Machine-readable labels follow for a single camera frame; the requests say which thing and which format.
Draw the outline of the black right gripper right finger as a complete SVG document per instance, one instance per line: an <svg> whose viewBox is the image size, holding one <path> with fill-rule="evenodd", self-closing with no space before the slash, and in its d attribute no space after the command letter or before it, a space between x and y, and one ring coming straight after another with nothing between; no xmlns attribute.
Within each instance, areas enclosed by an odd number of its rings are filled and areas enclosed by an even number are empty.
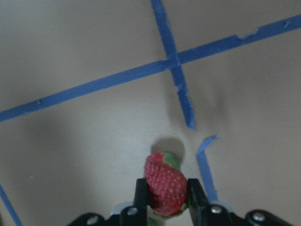
<svg viewBox="0 0 301 226"><path fill-rule="evenodd" d="M194 226L206 226L205 211L209 205L209 200L196 178L188 179L188 194L189 194L189 213Z"/></svg>

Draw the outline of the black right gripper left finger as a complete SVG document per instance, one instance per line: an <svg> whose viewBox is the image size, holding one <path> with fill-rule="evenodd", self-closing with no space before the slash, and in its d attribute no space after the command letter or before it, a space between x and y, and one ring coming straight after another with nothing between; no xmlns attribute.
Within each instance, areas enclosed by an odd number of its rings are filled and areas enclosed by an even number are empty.
<svg viewBox="0 0 301 226"><path fill-rule="evenodd" d="M135 226L147 225L147 206L148 206L148 184L146 179L140 178L136 181L134 208L137 212L134 215Z"/></svg>

